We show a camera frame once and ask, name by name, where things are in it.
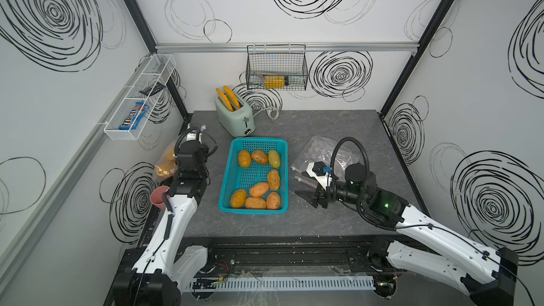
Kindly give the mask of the clear zipper bag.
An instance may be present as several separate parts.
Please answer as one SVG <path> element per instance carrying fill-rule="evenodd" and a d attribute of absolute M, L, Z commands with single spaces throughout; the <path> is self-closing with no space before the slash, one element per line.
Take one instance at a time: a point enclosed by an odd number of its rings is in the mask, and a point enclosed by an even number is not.
<path fill-rule="evenodd" d="M 154 175 L 160 179 L 172 177 L 176 170 L 176 157 L 174 156 L 175 142 L 172 142 L 164 150 L 161 159 L 154 166 Z"/>

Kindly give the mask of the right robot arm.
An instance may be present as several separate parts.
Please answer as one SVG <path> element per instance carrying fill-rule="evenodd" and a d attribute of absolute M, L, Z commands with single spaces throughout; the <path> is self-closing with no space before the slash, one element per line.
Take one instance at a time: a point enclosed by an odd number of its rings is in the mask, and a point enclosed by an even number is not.
<path fill-rule="evenodd" d="M 512 305 L 519 282 L 518 255 L 503 247 L 493 249 L 432 220 L 404 198 L 378 187 L 375 174 L 361 163 L 347 167 L 337 181 L 324 162 L 310 162 L 296 170 L 313 178 L 314 191 L 297 191 L 314 208 L 334 201 L 352 204 L 369 224 L 405 235 L 426 247 L 416 249 L 391 237 L 377 237 L 366 254 L 377 272 L 405 270 L 442 282 L 467 295 L 476 305 Z"/>

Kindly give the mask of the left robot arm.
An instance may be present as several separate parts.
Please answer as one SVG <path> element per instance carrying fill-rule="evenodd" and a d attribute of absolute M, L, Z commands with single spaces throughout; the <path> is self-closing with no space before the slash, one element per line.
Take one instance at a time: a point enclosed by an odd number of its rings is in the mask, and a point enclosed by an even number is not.
<path fill-rule="evenodd" d="M 204 246 L 190 246 L 180 258 L 177 253 L 208 186 L 209 148 L 199 136 L 182 137 L 174 146 L 174 157 L 174 181 L 161 195 L 164 214 L 133 267 L 116 274 L 115 305 L 180 305 L 182 293 L 207 264 Z"/>

